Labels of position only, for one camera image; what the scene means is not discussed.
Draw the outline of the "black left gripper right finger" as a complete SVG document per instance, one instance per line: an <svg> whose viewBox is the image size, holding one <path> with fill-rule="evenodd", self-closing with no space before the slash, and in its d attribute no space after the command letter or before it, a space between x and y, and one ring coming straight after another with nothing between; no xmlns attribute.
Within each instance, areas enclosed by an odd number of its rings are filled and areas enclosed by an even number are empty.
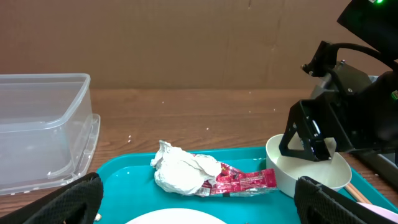
<svg viewBox="0 0 398 224"><path fill-rule="evenodd" d="M294 204L302 224L394 224L307 176L295 184Z"/></svg>

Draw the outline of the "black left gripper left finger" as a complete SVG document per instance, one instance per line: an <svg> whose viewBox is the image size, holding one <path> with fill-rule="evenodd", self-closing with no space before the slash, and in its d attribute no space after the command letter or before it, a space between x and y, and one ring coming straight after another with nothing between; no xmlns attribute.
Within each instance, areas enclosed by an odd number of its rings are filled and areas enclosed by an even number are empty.
<svg viewBox="0 0 398 224"><path fill-rule="evenodd" d="M92 224L102 199L103 182L92 172L1 217L1 223Z"/></svg>

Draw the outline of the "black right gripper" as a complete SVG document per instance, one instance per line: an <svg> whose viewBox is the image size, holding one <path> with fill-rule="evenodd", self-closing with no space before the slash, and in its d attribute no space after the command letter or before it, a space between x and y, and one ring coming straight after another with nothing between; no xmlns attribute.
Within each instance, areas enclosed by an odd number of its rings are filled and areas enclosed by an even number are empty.
<svg viewBox="0 0 398 224"><path fill-rule="evenodd" d="M364 53L390 69L371 81L364 72L338 62L339 49ZM283 156L331 160L324 138L333 138L337 151L383 154L397 150L397 62L362 45L321 41L302 69L312 77L330 75L332 89L290 108L279 144ZM295 134L302 150L289 147Z"/></svg>

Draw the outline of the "wooden chopstick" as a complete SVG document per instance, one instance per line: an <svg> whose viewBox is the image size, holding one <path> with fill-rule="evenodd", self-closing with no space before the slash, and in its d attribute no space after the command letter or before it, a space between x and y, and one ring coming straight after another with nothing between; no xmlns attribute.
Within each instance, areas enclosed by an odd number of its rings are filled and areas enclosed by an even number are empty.
<svg viewBox="0 0 398 224"><path fill-rule="evenodd" d="M347 184L345 189L357 202L371 204L370 200L368 200L353 184Z"/></svg>

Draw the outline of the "white bowl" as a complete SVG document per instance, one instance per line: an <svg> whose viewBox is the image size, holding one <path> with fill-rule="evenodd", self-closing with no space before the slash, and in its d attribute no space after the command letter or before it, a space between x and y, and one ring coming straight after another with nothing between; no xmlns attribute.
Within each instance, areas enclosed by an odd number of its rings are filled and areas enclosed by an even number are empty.
<svg viewBox="0 0 398 224"><path fill-rule="evenodd" d="M266 167L273 169L278 189L293 197L295 185L301 176L339 191L351 182L352 171L346 160L337 152L327 161L312 162L295 157L283 156L279 151L282 134L271 137L266 143Z"/></svg>

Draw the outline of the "red snack wrapper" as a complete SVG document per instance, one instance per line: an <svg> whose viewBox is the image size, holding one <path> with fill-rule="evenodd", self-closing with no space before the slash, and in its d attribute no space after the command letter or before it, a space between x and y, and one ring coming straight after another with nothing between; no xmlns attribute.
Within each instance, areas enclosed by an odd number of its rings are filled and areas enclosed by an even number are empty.
<svg viewBox="0 0 398 224"><path fill-rule="evenodd" d="M278 190L274 169L242 172L221 163L221 173L216 182L205 181L195 193L200 197L251 197Z"/></svg>

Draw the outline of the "white tissue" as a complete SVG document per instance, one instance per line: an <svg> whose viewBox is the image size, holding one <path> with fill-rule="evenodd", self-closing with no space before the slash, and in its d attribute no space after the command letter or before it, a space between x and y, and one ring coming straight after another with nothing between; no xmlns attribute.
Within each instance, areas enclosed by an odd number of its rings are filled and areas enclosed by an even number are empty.
<svg viewBox="0 0 398 224"><path fill-rule="evenodd" d="M155 183L168 193L180 195L208 196L210 191L202 190L202 185L215 185L222 171L221 162L214 157L192 154L163 140L150 165L155 169Z"/></svg>

